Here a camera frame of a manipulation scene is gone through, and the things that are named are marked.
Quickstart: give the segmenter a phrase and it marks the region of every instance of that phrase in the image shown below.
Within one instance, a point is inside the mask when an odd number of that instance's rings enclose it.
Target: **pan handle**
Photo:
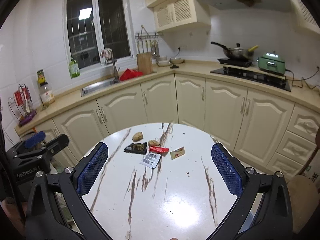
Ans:
[[[212,41],[212,42],[210,42],[211,44],[213,44],[213,45],[217,45],[217,46],[219,46],[219,47],[221,47],[221,48],[223,48],[223,49],[225,49],[225,50],[229,50],[226,46],[224,46],[224,45],[222,45],[222,44],[220,44],[220,43],[217,43],[217,42],[214,42],[214,41]]]

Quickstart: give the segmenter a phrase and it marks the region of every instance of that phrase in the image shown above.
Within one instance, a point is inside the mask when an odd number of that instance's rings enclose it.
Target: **drawer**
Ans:
[[[287,130],[315,143],[319,126],[320,114],[296,104]]]
[[[291,179],[296,175],[303,165],[297,163],[279,153],[275,153],[267,165],[267,169],[276,172],[281,171],[286,179]]]
[[[277,152],[302,165],[306,163],[316,145],[299,135],[286,131]]]

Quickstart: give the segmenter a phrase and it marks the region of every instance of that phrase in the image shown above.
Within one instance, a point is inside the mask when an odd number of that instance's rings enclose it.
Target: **trash on table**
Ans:
[[[150,141],[148,141],[148,145],[149,146],[159,146],[160,143],[156,140],[150,140]]]
[[[126,153],[146,154],[148,150],[147,143],[132,143],[124,149]]]
[[[157,166],[160,158],[161,158],[161,154],[148,153],[147,155],[145,155],[143,157],[143,159],[141,160],[140,164],[154,169]]]
[[[182,155],[185,155],[186,153],[184,152],[184,147],[181,147],[173,152],[170,152],[171,159],[174,160],[175,158],[178,158]]]
[[[163,147],[156,147],[156,146],[150,146],[149,152],[155,152],[155,153],[167,153],[169,151],[169,148],[163,148]]]
[[[132,141],[133,142],[137,142],[140,141],[141,139],[143,139],[143,134],[142,132],[137,132],[132,136]]]

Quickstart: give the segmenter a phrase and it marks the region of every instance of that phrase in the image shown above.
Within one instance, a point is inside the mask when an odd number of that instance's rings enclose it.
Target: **white packet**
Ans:
[[[141,160],[140,164],[145,165],[149,168],[155,168],[161,158],[161,154],[158,153],[148,153]]]

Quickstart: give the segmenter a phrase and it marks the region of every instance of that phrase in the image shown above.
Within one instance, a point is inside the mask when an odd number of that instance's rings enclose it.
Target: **window pane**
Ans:
[[[93,13],[79,20],[81,9],[92,8],[92,0],[67,0],[67,30],[72,57],[84,68],[100,62]]]
[[[98,0],[103,46],[115,58],[130,56],[122,0]]]

